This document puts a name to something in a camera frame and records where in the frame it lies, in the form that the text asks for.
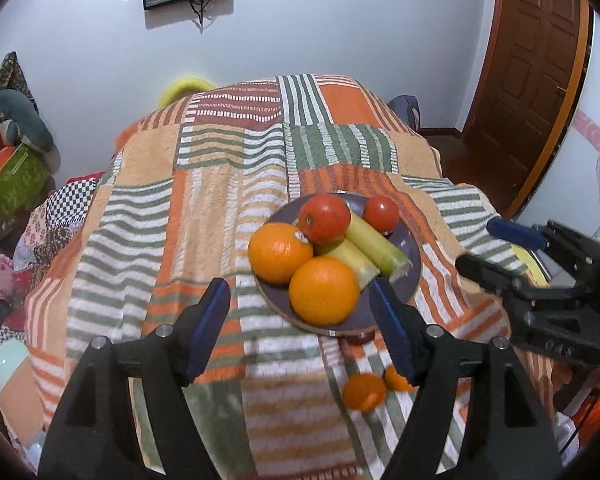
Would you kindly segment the green yellow banana piece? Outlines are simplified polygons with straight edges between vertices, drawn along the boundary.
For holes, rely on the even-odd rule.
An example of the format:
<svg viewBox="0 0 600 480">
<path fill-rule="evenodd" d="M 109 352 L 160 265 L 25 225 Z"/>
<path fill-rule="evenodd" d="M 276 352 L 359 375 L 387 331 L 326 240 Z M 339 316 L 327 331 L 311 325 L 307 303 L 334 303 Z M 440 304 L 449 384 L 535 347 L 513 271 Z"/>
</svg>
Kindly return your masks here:
<svg viewBox="0 0 600 480">
<path fill-rule="evenodd" d="M 391 283 L 407 276 L 411 271 L 413 265 L 407 255 L 354 212 L 351 214 L 346 237 Z"/>
</svg>

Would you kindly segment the smaller red tomato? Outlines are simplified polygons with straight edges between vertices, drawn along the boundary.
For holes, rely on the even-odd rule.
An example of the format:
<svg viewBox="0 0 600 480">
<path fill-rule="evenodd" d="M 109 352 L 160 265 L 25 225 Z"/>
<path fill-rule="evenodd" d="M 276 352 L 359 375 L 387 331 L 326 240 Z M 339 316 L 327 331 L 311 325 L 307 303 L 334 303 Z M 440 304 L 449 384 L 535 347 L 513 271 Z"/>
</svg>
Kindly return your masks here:
<svg viewBox="0 0 600 480">
<path fill-rule="evenodd" d="M 374 196 L 366 200 L 362 218 L 381 234 L 391 233 L 399 223 L 396 203 L 388 196 Z"/>
</svg>

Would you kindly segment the large plain orange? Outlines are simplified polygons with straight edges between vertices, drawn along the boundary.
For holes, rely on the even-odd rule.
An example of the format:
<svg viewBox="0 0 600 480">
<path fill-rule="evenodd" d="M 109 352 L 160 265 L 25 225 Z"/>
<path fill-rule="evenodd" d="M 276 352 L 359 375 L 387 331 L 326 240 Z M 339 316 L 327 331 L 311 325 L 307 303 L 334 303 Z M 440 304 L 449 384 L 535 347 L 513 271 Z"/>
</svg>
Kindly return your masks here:
<svg viewBox="0 0 600 480">
<path fill-rule="evenodd" d="M 291 309 L 312 326 L 326 327 L 344 322 L 360 298 L 355 273 L 332 257 L 314 257 L 294 272 L 288 297 Z"/>
</svg>

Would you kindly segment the large red tomato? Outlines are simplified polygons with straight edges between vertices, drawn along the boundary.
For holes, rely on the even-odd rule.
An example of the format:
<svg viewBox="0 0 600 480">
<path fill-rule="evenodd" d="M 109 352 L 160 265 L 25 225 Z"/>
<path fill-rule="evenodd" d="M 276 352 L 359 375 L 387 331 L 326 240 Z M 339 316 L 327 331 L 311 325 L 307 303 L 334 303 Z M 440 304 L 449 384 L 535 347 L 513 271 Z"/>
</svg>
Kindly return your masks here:
<svg viewBox="0 0 600 480">
<path fill-rule="evenodd" d="M 300 231 L 314 245 L 325 245 L 344 237 L 350 226 L 351 211 L 335 194 L 312 196 L 302 205 L 298 215 Z"/>
</svg>

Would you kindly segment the large orange with sticker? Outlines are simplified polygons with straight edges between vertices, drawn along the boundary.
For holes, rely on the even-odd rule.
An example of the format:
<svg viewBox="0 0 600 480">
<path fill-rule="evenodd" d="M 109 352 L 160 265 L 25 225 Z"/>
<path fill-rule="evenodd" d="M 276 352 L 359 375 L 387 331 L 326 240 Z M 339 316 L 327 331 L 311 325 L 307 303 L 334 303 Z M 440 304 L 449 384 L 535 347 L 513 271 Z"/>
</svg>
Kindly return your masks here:
<svg viewBox="0 0 600 480">
<path fill-rule="evenodd" d="M 252 234 L 247 255 L 252 273 L 259 280 L 284 286 L 313 257 L 313 246 L 292 224 L 270 222 Z"/>
</svg>

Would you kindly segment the small mandarin orange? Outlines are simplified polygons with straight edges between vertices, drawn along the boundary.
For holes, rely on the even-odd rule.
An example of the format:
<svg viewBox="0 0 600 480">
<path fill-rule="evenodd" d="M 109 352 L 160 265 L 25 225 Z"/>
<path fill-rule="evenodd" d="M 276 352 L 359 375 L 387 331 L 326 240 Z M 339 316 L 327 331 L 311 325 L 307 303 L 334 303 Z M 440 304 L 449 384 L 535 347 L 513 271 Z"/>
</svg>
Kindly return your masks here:
<svg viewBox="0 0 600 480">
<path fill-rule="evenodd" d="M 387 387 L 374 374 L 358 373 L 352 375 L 343 386 L 341 396 L 348 410 L 368 413 L 385 402 Z"/>
</svg>

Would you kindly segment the brown wooden door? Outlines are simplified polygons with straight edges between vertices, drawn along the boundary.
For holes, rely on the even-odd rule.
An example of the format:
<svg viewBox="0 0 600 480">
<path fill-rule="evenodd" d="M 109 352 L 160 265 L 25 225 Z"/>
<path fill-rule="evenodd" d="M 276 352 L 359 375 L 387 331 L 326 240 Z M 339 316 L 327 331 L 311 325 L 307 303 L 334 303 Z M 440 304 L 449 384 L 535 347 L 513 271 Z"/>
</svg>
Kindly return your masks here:
<svg viewBox="0 0 600 480">
<path fill-rule="evenodd" d="M 580 96 L 591 50 L 588 0 L 494 0 L 463 140 L 496 209 L 518 214 L 546 173 Z"/>
</svg>

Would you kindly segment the checkered patchwork quilt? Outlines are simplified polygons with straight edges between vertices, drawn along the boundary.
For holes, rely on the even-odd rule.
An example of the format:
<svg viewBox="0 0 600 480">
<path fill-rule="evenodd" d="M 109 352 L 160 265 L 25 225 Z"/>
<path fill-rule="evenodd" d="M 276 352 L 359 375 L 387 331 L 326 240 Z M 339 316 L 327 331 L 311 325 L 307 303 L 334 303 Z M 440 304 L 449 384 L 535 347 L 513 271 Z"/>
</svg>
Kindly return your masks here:
<svg viewBox="0 0 600 480">
<path fill-rule="evenodd" d="M 17 281 L 34 286 L 81 229 L 104 174 L 70 179 L 30 214 L 12 257 Z"/>
</svg>

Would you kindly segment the blue backpack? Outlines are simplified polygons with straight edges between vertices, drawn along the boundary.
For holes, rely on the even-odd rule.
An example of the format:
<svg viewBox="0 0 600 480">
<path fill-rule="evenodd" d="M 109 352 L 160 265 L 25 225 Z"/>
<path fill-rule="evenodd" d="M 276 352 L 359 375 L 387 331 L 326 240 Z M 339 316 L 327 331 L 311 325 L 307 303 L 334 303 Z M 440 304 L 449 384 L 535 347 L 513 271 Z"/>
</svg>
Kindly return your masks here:
<svg viewBox="0 0 600 480">
<path fill-rule="evenodd" d="M 416 96 L 412 96 L 411 94 L 396 96 L 388 103 L 388 107 L 405 125 L 419 132 L 420 124 L 422 123 L 422 114 L 420 114 L 419 102 Z"/>
</svg>

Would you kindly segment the purple ceramic plate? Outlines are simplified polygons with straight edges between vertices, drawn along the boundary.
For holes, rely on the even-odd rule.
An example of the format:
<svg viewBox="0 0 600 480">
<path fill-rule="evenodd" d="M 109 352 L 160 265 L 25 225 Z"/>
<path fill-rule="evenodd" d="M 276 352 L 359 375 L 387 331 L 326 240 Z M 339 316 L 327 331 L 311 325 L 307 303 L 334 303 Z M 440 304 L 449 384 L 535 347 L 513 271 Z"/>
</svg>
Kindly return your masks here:
<svg viewBox="0 0 600 480">
<path fill-rule="evenodd" d="M 310 198 L 311 195 L 307 195 L 292 200 L 283 207 L 280 207 L 274 214 L 271 214 L 270 218 L 265 221 L 265 224 L 293 224 L 297 221 L 301 207 Z M 399 300 L 404 304 L 408 304 L 418 289 L 420 274 L 422 274 L 419 246 L 403 218 L 399 219 L 394 230 L 387 236 L 387 240 L 396 246 L 396 248 L 400 249 L 412 264 L 412 267 L 408 270 L 407 274 L 397 278 L 392 283 L 393 289 Z M 302 330 L 329 337 L 353 337 L 376 330 L 375 318 L 370 310 L 370 286 L 367 286 L 366 289 L 362 290 L 358 297 L 356 309 L 344 322 L 320 327 L 306 324 L 301 318 L 298 318 L 290 305 L 287 286 L 274 286 L 265 283 L 260 280 L 260 278 L 256 278 L 256 283 L 257 288 L 264 297 L 266 303 L 282 318 L 292 325 L 302 328 Z"/>
</svg>

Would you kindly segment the striped patchwork blanket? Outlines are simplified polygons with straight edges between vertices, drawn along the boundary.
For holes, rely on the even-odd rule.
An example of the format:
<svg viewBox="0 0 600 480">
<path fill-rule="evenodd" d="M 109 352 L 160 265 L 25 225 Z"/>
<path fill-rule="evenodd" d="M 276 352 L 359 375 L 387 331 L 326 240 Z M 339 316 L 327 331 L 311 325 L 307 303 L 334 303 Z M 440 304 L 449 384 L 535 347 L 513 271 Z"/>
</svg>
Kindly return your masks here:
<svg viewBox="0 0 600 480">
<path fill-rule="evenodd" d="M 486 232 L 486 196 L 446 180 L 428 142 L 351 78 L 279 76 L 181 99 L 125 130 L 116 151 L 76 232 L 34 233 L 50 264 L 27 296 L 24 330 L 46 422 L 94 337 L 144 336 L 220 276 L 230 312 L 185 396 L 222 476 L 380 477 L 414 394 L 390 393 L 360 414 L 340 391 L 354 373 L 385 370 L 384 342 L 353 347 L 292 326 L 266 303 L 247 258 L 271 214 L 313 193 L 390 196 L 422 255 L 422 317 L 475 341 L 509 332 L 498 302 L 453 266 L 467 250 L 524 270 Z"/>
</svg>

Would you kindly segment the green floral storage box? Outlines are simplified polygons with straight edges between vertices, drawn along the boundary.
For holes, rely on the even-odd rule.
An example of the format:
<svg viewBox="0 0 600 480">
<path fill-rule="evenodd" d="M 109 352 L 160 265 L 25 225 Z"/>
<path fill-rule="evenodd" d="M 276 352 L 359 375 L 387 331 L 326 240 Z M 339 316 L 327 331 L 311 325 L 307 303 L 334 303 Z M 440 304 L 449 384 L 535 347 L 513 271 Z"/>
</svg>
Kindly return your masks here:
<svg viewBox="0 0 600 480">
<path fill-rule="evenodd" d="M 36 207 L 50 182 L 42 157 L 21 144 L 0 169 L 0 240 L 17 221 Z"/>
</svg>

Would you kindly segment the grey stuffed toy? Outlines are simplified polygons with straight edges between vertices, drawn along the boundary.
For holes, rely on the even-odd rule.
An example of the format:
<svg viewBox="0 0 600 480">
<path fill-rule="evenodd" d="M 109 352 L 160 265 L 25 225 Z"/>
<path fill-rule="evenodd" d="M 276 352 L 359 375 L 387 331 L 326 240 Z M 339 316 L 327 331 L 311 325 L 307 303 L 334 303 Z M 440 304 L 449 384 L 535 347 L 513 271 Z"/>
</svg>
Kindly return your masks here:
<svg viewBox="0 0 600 480">
<path fill-rule="evenodd" d="M 53 151 L 55 146 L 32 102 L 14 89 L 0 90 L 0 133 L 5 144 L 24 144 L 41 154 Z"/>
</svg>

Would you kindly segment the yellow pillow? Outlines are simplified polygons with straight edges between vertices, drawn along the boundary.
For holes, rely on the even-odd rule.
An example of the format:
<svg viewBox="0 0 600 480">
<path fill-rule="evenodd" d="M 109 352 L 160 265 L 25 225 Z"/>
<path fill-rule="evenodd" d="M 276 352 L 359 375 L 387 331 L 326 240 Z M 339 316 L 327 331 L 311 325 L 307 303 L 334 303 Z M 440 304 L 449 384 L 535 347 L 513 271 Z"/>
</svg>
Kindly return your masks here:
<svg viewBox="0 0 600 480">
<path fill-rule="evenodd" d="M 170 84 L 158 99 L 158 107 L 166 107 L 173 104 L 183 96 L 207 92 L 215 89 L 215 85 L 197 77 L 184 77 Z"/>
</svg>

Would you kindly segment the camouflage patterned cushion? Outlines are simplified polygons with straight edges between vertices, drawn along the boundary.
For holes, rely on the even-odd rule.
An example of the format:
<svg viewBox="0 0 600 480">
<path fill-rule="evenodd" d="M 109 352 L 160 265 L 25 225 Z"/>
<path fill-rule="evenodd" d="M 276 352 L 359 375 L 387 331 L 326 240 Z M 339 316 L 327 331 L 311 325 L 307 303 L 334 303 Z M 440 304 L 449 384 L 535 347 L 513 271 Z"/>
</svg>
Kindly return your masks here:
<svg viewBox="0 0 600 480">
<path fill-rule="evenodd" d="M 23 70 L 19 64 L 16 51 L 8 52 L 0 65 L 0 90 L 16 90 L 24 94 L 35 110 L 38 110 L 35 99 L 29 89 Z"/>
</svg>

